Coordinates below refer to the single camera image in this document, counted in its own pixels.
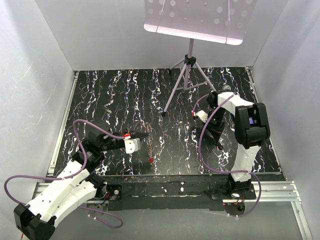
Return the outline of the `large toothed keyring disc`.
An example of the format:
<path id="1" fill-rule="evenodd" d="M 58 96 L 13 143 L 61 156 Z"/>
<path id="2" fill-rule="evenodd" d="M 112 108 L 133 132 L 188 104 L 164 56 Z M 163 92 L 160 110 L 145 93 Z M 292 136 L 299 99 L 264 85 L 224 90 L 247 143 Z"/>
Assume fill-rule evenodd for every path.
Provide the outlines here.
<path id="1" fill-rule="evenodd" d="M 147 147 L 148 147 L 148 157 L 149 157 L 149 162 L 152 164 L 154 162 L 154 154 L 153 154 L 153 143 L 152 143 L 152 134 L 149 131 L 148 132 L 148 138 L 147 138 Z"/>

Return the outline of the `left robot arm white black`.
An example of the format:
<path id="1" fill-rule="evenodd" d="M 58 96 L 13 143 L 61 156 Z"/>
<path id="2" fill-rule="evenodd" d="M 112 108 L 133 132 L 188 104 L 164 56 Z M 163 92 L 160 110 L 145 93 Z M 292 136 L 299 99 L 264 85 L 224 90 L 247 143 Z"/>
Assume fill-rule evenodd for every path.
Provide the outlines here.
<path id="1" fill-rule="evenodd" d="M 52 181 L 38 196 L 27 204 L 14 209 L 17 228 L 30 240 L 48 240 L 58 224 L 76 208 L 88 200 L 117 201 L 121 199 L 122 187 L 109 185 L 95 173 L 104 160 L 104 153 L 125 149 L 132 154 L 141 148 L 141 140 L 149 133 L 125 131 L 110 137 L 100 130 L 91 130 L 81 142 L 84 151 L 78 150 L 71 157 L 58 180 Z"/>

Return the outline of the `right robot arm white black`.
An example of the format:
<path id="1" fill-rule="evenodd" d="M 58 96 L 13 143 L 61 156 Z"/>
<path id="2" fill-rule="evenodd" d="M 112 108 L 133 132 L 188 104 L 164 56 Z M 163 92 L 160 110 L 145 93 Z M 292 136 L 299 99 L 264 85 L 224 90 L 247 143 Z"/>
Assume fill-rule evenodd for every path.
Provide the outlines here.
<path id="1" fill-rule="evenodd" d="M 270 138 L 266 106 L 246 101 L 230 91 L 213 91 L 206 100 L 212 110 L 205 123 L 219 149 L 223 148 L 218 141 L 225 128 L 224 115 L 226 111 L 233 115 L 237 151 L 233 167 L 228 173 L 225 193 L 230 198 L 237 199 L 250 190 L 250 172 L 256 155 L 263 143 Z"/>

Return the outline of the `glitter toy microphone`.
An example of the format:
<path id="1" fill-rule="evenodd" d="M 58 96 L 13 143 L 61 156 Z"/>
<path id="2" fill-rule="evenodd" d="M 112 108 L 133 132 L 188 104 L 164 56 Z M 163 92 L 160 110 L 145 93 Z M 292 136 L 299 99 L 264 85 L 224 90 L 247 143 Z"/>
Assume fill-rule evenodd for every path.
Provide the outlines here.
<path id="1" fill-rule="evenodd" d="M 231 92 L 231 86 L 228 84 L 223 85 L 222 89 L 223 92 Z"/>

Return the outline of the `lilac music stand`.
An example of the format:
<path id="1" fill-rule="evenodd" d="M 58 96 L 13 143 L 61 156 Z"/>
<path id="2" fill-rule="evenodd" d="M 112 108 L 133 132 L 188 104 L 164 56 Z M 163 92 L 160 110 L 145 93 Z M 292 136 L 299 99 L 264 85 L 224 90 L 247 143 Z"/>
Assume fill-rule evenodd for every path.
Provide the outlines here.
<path id="1" fill-rule="evenodd" d="M 204 84 L 212 90 L 213 84 L 193 56 L 194 41 L 238 46 L 242 44 L 247 25 L 255 10 L 255 0 L 145 0 L 144 29 L 189 40 L 188 52 L 183 59 L 168 68 L 171 72 L 182 65 L 182 70 L 171 91 L 170 99 L 179 90 L 190 90 L 190 70 L 196 67 L 204 78 Z"/>

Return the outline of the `black front rail base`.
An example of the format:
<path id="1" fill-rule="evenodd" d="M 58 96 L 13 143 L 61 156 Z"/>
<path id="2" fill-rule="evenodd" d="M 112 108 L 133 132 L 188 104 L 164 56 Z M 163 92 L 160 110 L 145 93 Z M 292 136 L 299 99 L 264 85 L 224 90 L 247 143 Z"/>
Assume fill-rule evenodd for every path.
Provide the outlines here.
<path id="1" fill-rule="evenodd" d="M 88 205 L 108 211 L 208 209 L 223 211 L 224 201 L 255 200 L 252 184 L 233 185 L 226 174 L 105 175 L 105 185 Z"/>

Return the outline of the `aluminium frame rail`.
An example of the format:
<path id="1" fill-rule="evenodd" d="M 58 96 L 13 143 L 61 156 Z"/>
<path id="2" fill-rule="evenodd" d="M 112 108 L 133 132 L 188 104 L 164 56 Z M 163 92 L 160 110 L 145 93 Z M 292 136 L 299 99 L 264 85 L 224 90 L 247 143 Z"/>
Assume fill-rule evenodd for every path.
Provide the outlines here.
<path id="1" fill-rule="evenodd" d="M 291 203 L 302 239 L 313 238 L 302 208 L 302 199 L 294 181 L 262 181 L 259 202 Z"/>

